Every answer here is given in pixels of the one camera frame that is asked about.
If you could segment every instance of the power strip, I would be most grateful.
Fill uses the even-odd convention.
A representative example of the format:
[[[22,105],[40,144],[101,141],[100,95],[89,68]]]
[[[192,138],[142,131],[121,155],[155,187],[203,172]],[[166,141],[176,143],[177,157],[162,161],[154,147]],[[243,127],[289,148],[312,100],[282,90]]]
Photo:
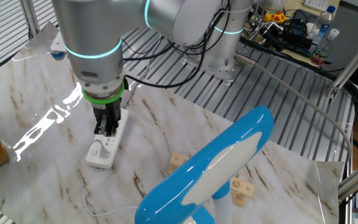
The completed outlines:
[[[128,110],[121,109],[121,120],[118,121],[117,133],[114,136],[106,137],[102,134],[94,136],[94,140],[100,140],[103,146],[108,151],[106,158],[100,158],[101,146],[100,143],[94,142],[90,147],[88,154],[86,155],[86,161],[90,166],[93,166],[95,170],[110,169],[112,162],[116,156],[119,143],[122,135],[124,134],[125,125],[128,120]]]

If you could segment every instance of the yellow object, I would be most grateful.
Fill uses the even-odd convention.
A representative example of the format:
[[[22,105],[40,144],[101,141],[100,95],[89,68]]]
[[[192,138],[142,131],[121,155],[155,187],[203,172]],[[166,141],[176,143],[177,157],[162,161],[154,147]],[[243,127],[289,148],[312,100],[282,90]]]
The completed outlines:
[[[264,16],[264,21],[265,21],[265,22],[272,22],[272,21],[273,21],[272,16],[273,16],[273,14],[271,14],[271,13],[266,13],[265,16]]]
[[[285,19],[287,19],[287,18],[281,12],[275,12],[272,15],[272,21],[276,22],[277,24],[283,23],[285,21]]]

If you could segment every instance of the blue light ring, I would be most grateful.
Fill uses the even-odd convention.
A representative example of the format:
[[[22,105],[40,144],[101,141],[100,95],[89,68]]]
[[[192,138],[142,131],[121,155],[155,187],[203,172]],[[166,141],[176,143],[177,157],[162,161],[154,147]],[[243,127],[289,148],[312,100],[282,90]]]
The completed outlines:
[[[150,1],[146,1],[146,5],[144,6],[144,21],[146,22],[146,25],[151,29],[149,24],[149,7],[150,7]]]
[[[221,30],[221,29],[219,29],[219,28],[217,28],[217,27],[215,27],[215,29],[216,29],[217,31],[219,31],[219,32],[223,32],[223,30]],[[240,30],[240,31],[237,31],[237,32],[227,32],[227,31],[224,31],[223,33],[224,33],[224,34],[239,34],[239,33],[241,33],[243,30],[244,30],[244,28],[243,28],[242,30]]]
[[[97,58],[103,58],[103,57],[106,57],[108,55],[111,55],[112,53],[114,53],[120,46],[121,46],[121,43],[122,43],[122,39],[119,39],[119,42],[118,44],[110,51],[106,52],[106,53],[103,53],[103,54],[99,54],[99,55],[82,55],[82,54],[78,54],[78,53],[75,53],[74,51],[70,50],[66,45],[65,45],[65,48],[67,49],[67,51],[74,55],[74,56],[77,56],[77,57],[80,57],[80,58],[85,58],[85,59],[97,59]]]

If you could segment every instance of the marble-pattern surface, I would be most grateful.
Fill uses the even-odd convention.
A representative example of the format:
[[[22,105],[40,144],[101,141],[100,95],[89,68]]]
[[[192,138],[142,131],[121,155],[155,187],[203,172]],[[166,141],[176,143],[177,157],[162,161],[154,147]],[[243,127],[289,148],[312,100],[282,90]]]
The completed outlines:
[[[67,59],[47,53],[47,25],[0,68],[0,135],[12,148],[0,167],[0,211],[16,223],[131,224],[134,210],[94,218],[81,201],[75,165],[93,139],[91,105]],[[195,153],[231,122],[170,93],[142,86],[126,105],[129,120],[112,169],[80,171],[92,211],[138,205],[167,176],[173,152]],[[342,162],[315,162],[268,142],[241,170],[255,185],[233,224],[338,223]],[[206,205],[211,210],[211,203]]]

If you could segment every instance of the white power cord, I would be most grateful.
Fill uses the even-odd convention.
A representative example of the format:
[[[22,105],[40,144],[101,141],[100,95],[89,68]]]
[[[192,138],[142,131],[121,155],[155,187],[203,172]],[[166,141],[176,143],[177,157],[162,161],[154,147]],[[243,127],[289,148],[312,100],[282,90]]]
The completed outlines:
[[[342,127],[335,120],[333,120],[331,117],[329,117],[329,115],[326,114],[322,109],[318,108],[314,103],[312,103],[310,100],[308,100],[302,94],[300,94],[298,91],[296,91],[290,85],[286,84],[284,81],[282,81],[281,79],[277,78],[273,73],[268,71],[266,68],[264,68],[263,66],[259,65],[258,63],[255,63],[254,66],[260,68],[264,73],[269,75],[273,80],[275,80],[276,82],[278,82],[279,84],[281,84],[282,86],[284,86],[285,88],[290,90],[297,97],[301,98],[301,100],[306,102],[309,106],[311,106],[313,109],[315,109],[321,115],[323,115],[329,122],[331,122],[335,126],[335,128],[338,129],[338,131],[342,134],[342,136],[343,136],[343,138],[344,138],[344,140],[345,140],[345,142],[347,144],[346,162],[349,161],[349,159],[352,157],[352,152],[353,152],[352,143],[350,142],[349,138],[347,137],[347,134],[342,129]]]
[[[82,154],[82,156],[80,157],[80,159],[78,160],[77,162],[77,173],[78,175],[80,176],[80,184],[81,184],[81,194],[82,194],[82,202],[84,203],[84,206],[86,208],[86,210],[88,211],[88,213],[90,215],[92,215],[93,217],[101,217],[101,216],[105,216],[105,215],[110,215],[114,212],[119,212],[119,211],[122,211],[122,210],[127,210],[127,209],[135,209],[137,208],[137,206],[130,206],[130,207],[124,207],[124,208],[118,208],[118,209],[115,209],[115,210],[112,210],[110,212],[106,212],[106,213],[102,213],[102,214],[94,214],[93,212],[91,212],[91,210],[88,208],[88,204],[86,203],[86,199],[85,199],[85,194],[84,194],[84,183],[83,183],[83,177],[81,175],[81,172],[80,172],[80,168],[78,168],[78,165],[80,164],[80,161],[82,159],[82,157],[85,155],[86,152],[88,152],[88,150],[90,149],[90,147],[93,145],[93,143],[95,142],[99,142],[100,145],[102,146],[102,148],[104,148],[102,142],[99,140],[99,139],[95,139],[93,140],[93,142],[88,146],[88,148],[85,150],[85,152]]]

